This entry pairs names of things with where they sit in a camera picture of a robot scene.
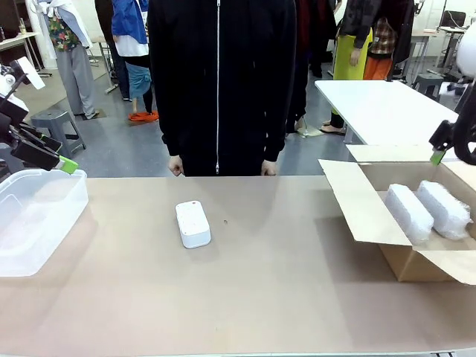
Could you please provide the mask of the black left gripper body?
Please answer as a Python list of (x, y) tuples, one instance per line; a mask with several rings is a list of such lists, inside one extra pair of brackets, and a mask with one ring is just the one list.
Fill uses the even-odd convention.
[(22, 122), (26, 114), (16, 114), (10, 117), (0, 112), (0, 143), (7, 144), (12, 149), (21, 147), (25, 142)]

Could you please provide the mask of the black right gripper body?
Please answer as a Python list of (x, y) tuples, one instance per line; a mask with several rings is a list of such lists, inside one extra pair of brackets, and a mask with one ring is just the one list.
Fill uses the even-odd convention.
[(476, 107), (464, 107), (453, 128), (456, 156), (466, 164), (476, 166), (476, 148), (470, 150), (470, 143), (476, 144)]

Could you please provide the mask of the bubble clock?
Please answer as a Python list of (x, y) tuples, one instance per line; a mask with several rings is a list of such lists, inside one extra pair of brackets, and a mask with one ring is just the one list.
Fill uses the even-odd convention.
[(407, 186), (391, 184), (384, 204), (412, 245), (423, 245), (429, 240), (434, 218)]
[(421, 181), (415, 195), (433, 217), (433, 229), (440, 236), (451, 240), (469, 237), (470, 207), (452, 196), (444, 186)]

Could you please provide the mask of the person's left forearm black sleeve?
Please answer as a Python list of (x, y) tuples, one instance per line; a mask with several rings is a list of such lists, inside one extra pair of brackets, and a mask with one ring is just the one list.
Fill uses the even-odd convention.
[(286, 120), (292, 97), (294, 69), (273, 75), (265, 90), (266, 144), (264, 159), (275, 162), (284, 147)]

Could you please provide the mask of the person's right forearm black sleeve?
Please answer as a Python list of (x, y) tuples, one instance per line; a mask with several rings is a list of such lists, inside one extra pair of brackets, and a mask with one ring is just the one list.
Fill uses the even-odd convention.
[(179, 155), (179, 96), (176, 85), (168, 74), (152, 71), (155, 101), (159, 115), (162, 140), (170, 156)]

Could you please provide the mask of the person's right hand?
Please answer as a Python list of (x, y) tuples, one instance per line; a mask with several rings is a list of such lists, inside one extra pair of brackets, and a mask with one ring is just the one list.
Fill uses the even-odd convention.
[(168, 169), (175, 177), (184, 175), (183, 162), (179, 155), (170, 156)]

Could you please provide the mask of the grey plastic stool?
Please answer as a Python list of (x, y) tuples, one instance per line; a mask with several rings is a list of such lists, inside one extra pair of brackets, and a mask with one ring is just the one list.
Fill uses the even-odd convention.
[(439, 74), (418, 74), (412, 89), (417, 90), (419, 93), (424, 94), (426, 97), (431, 98), (437, 102), (440, 101), (440, 88), (443, 84), (444, 78)]
[(30, 117), (31, 123), (36, 128), (47, 129), (50, 137), (61, 143), (58, 153), (67, 158), (73, 157), (73, 151), (86, 143), (80, 134), (77, 125), (70, 114), (65, 110), (48, 110)]

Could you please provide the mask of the white paper tag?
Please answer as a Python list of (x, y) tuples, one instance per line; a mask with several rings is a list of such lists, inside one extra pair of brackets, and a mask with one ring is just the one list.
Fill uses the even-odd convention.
[(27, 57), (21, 57), (17, 59), (17, 62), (35, 89), (40, 90), (45, 87), (45, 83)]

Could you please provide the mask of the white table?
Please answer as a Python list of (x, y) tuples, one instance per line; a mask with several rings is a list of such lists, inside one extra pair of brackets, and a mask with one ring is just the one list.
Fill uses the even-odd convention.
[(457, 120), (457, 113), (398, 81), (317, 80), (315, 87), (347, 125), (346, 144), (426, 145), (442, 121)]

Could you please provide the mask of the clear plastic bin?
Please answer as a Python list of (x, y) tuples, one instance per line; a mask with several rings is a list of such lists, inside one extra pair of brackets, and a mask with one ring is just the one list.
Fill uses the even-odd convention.
[(27, 169), (0, 183), (0, 278), (35, 275), (89, 203), (87, 174)]

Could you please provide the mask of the mannequin with floral shirt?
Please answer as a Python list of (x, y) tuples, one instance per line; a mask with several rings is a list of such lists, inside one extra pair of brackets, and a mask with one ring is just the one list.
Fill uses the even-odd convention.
[(83, 20), (71, 0), (30, 0), (46, 48), (57, 62), (69, 106), (86, 120), (98, 116), (94, 107), (94, 78), (86, 52), (92, 46)]

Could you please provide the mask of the light wooden table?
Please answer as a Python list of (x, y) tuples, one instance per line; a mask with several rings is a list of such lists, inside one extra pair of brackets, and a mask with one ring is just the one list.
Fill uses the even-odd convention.
[(20, 33), (14, 38), (6, 39), (3, 42), (0, 42), (0, 53), (2, 51), (6, 51), (7, 49), (23, 45), (27, 54), (27, 58), (31, 63), (33, 63), (35, 69), (37, 71), (40, 71), (42, 69), (42, 65), (40, 64), (38, 57), (34, 52), (31, 42), (31, 40), (34, 39), (37, 35), (37, 32), (26, 32)]

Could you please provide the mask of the person in orange trousers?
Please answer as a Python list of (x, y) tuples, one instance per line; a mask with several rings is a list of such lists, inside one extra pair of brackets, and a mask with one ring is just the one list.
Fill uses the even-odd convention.
[(373, 41), (367, 51), (364, 80), (385, 80), (393, 63), (397, 32), (386, 17), (379, 18), (373, 28)]

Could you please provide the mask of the wooden desk with metal legs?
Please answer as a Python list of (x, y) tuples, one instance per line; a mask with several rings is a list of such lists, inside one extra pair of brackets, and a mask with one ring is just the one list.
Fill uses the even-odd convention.
[(418, 72), (422, 71), (422, 66), (428, 54), (429, 44), (432, 39), (442, 39), (442, 47), (435, 59), (434, 67), (428, 69), (432, 74), (450, 74), (457, 73), (457, 69), (453, 69), (455, 56), (457, 54), (457, 46), (469, 27), (438, 27), (435, 30), (413, 30), (411, 36), (410, 58), (416, 58), (416, 68)]

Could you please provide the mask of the brown cardboard box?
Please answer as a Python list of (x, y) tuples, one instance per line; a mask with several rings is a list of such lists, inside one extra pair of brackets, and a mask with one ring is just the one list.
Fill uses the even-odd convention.
[[(341, 211), (359, 242), (377, 244), (400, 282), (457, 280), (476, 286), (476, 166), (457, 159), (437, 166), (429, 146), (349, 145), (354, 162), (320, 160)], [(469, 237), (451, 240), (433, 228), (412, 245), (384, 204), (391, 184), (414, 194), (421, 181), (437, 182), (470, 207)]]

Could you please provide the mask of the dark hanging coat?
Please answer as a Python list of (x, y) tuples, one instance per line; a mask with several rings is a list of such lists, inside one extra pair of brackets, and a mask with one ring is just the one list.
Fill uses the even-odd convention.
[(396, 47), (393, 52), (393, 64), (397, 65), (410, 56), (411, 36), (414, 24), (414, 0), (394, 0), (395, 10), (400, 19), (397, 21)]

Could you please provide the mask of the black monitor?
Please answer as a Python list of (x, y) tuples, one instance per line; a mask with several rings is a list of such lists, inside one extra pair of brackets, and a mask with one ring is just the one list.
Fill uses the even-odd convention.
[(440, 21), (440, 27), (463, 28), (465, 26), (465, 20), (466, 13), (445, 10)]

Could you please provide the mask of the person in dark trousers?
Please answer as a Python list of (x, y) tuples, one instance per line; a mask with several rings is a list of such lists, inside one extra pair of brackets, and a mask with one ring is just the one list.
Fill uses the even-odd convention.
[(112, 35), (112, 0), (94, 0), (94, 6), (100, 28), (103, 32), (109, 50), (111, 51), (115, 74), (119, 82), (119, 89), (123, 101), (131, 101), (129, 96), (129, 77), (124, 59), (118, 54)]

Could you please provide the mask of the person in blue jacket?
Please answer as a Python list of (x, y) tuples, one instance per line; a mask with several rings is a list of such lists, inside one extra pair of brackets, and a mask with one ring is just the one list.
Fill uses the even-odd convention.
[(152, 78), (147, 38), (148, 0), (112, 0), (112, 35), (119, 56), (126, 63), (132, 122), (153, 122)]

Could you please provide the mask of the person in dark red clothes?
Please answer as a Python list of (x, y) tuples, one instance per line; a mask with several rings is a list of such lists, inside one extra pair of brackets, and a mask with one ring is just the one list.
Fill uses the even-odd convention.
[(295, 76), (286, 121), (287, 135), (303, 126), (309, 66), (316, 65), (315, 76), (322, 76), (322, 57), (327, 51), (328, 41), (337, 31), (334, 17), (336, 0), (295, 0), (295, 5), (297, 14)]

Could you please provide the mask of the person torso black jacket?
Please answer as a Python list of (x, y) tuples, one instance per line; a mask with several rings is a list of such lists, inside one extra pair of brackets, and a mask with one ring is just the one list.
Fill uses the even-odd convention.
[(261, 176), (265, 90), (295, 70), (295, 0), (150, 0), (151, 69), (178, 93), (184, 176)]

